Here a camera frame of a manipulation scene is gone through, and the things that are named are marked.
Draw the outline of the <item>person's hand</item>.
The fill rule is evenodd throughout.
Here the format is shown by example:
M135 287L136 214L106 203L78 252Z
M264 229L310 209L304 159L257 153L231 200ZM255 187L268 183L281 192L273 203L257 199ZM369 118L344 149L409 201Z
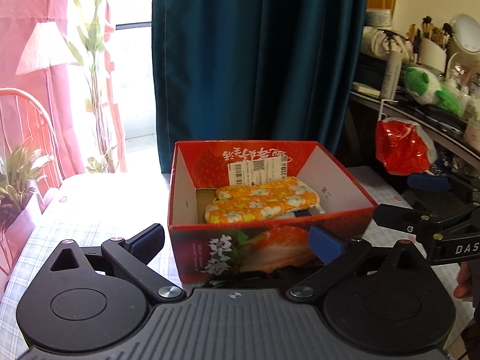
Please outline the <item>person's hand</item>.
M473 297L473 281L470 271L470 265L462 262L457 276L457 286L453 291L453 295L457 299L467 299Z

